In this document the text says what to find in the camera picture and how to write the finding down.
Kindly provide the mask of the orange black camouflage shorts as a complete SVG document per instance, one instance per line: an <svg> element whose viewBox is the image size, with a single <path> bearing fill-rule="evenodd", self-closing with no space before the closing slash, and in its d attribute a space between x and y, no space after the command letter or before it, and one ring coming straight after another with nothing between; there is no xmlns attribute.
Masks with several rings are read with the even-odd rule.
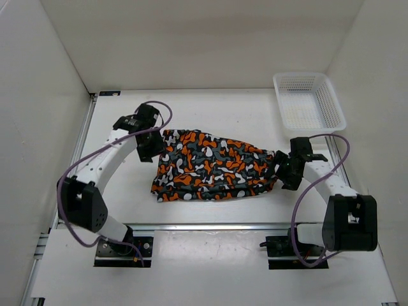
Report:
<svg viewBox="0 0 408 306"><path fill-rule="evenodd" d="M158 202L219 201L271 191L275 153L200 130L166 129L151 193Z"/></svg>

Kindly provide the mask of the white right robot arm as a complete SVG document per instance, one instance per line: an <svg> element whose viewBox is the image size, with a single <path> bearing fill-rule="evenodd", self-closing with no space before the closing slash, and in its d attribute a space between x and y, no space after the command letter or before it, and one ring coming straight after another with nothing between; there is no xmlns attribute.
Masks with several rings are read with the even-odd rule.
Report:
<svg viewBox="0 0 408 306"><path fill-rule="evenodd" d="M289 252L300 255L309 245L330 252L371 252L377 248L377 202L373 196L361 195L347 186L322 154L278 151L273 161L275 175L284 189L295 191L306 180L326 202L323 222L296 223L306 191L299 197L286 239Z"/></svg>

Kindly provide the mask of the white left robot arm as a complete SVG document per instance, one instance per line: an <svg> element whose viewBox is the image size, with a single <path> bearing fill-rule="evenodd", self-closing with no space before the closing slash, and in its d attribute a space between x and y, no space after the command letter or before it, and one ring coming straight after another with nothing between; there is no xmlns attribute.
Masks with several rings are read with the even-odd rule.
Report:
<svg viewBox="0 0 408 306"><path fill-rule="evenodd" d="M109 214L103 199L106 185L124 160L137 148L136 138L158 135L171 118L156 126L142 122L143 129L129 132L112 128L101 148L72 164L57 182L57 208L71 236L83 247L100 240L127 255L133 250L133 230Z"/></svg>

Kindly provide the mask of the white plastic mesh basket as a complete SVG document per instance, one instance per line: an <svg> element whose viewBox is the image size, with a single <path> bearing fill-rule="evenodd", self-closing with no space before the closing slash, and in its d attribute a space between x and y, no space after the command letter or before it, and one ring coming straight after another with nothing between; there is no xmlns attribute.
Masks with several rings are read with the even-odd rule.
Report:
<svg viewBox="0 0 408 306"><path fill-rule="evenodd" d="M273 86L288 136L334 133L346 128L340 103L325 74L277 73L273 76Z"/></svg>

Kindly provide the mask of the aluminium front frame rail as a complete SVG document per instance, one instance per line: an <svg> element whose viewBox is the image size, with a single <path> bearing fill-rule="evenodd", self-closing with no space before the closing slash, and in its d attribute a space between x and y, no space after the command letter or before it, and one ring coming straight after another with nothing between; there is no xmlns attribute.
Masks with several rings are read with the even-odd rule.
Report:
<svg viewBox="0 0 408 306"><path fill-rule="evenodd" d="M134 231L286 231L289 222L261 222L261 223L178 223L178 224L129 224Z"/></svg>

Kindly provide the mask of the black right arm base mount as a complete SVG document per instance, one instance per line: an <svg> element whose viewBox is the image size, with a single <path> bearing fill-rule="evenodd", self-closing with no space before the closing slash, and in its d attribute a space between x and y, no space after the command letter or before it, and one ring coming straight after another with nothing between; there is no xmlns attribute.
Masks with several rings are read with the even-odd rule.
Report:
<svg viewBox="0 0 408 306"><path fill-rule="evenodd" d="M267 236L259 247L267 253L269 270L310 270L296 257L289 236ZM324 250L323 247L303 243L297 243L297 248L308 264L313 264Z"/></svg>

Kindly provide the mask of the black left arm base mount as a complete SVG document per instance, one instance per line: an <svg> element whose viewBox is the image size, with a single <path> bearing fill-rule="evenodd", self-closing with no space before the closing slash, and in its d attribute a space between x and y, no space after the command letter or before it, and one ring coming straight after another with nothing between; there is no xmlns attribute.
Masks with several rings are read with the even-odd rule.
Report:
<svg viewBox="0 0 408 306"><path fill-rule="evenodd" d="M150 268L154 237L134 236L133 245L139 250L143 260L130 246L113 244L105 240L99 241L94 257L94 266L104 268Z"/></svg>

